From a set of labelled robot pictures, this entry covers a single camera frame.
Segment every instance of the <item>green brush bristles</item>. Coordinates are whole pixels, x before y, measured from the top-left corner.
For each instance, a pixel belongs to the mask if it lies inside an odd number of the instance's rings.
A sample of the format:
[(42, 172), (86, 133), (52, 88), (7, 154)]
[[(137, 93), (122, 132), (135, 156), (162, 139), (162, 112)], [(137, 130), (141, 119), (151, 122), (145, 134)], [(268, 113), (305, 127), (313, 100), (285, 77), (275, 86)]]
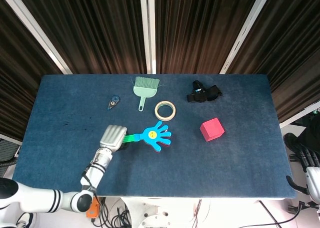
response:
[(147, 77), (136, 77), (134, 86), (157, 89), (159, 82), (160, 82), (159, 79), (147, 78)]

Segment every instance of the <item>yellow smiley face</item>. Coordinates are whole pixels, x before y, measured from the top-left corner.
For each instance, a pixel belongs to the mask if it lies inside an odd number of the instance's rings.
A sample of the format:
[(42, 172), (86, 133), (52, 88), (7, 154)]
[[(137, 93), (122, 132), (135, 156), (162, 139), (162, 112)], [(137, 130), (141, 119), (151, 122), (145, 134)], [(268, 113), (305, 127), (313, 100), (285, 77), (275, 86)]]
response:
[(150, 139), (155, 139), (157, 138), (157, 133), (155, 131), (150, 131), (148, 136)]

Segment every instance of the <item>blue table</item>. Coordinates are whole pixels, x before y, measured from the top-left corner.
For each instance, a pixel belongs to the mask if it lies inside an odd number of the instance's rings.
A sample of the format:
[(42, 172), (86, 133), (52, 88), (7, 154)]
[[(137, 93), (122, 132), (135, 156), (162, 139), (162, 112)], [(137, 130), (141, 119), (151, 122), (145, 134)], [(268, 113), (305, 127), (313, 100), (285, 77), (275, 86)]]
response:
[[(291, 175), (264, 75), (148, 75), (159, 78), (144, 111), (133, 93), (136, 75), (44, 76), (24, 136), (14, 179), (27, 186), (81, 189), (81, 173), (109, 124), (130, 134), (154, 126), (155, 105), (168, 100), (176, 116), (166, 124), (171, 146), (160, 153), (144, 142), (114, 154), (98, 195), (145, 197), (293, 198)], [(223, 96), (188, 103), (192, 82), (217, 85)], [(109, 100), (120, 103), (107, 111)], [(218, 117), (225, 133), (206, 142), (200, 125)]]

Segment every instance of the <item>toy clapper hand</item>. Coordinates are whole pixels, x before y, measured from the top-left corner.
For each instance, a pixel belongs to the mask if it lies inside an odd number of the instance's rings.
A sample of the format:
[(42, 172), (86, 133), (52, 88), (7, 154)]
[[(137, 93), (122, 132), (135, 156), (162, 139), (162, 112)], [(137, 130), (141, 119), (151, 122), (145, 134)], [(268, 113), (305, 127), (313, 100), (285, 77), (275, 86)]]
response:
[(151, 145), (156, 152), (161, 151), (161, 146), (158, 143), (162, 143), (164, 145), (170, 145), (171, 141), (169, 137), (171, 137), (171, 132), (168, 132), (168, 126), (162, 126), (162, 121), (158, 121), (154, 127), (146, 128), (141, 134), (133, 134), (125, 136), (123, 142), (138, 142), (145, 141), (147, 144)]

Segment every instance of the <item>small blue object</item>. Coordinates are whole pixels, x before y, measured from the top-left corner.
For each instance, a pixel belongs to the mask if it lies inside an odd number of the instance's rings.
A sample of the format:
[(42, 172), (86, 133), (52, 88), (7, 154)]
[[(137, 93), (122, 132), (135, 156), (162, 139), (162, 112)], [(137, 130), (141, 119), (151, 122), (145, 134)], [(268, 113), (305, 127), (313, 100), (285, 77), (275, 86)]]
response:
[(120, 97), (117, 95), (112, 96), (109, 106), (107, 108), (108, 111), (110, 111), (112, 108), (114, 108), (118, 103), (120, 102)]
[(161, 146), (158, 143), (170, 145), (171, 141), (168, 139), (171, 137), (171, 132), (168, 132), (169, 127), (162, 125), (162, 121), (158, 121), (154, 127), (146, 128), (141, 134), (134, 134), (134, 141), (145, 141), (147, 144), (152, 146), (156, 152), (161, 151)]

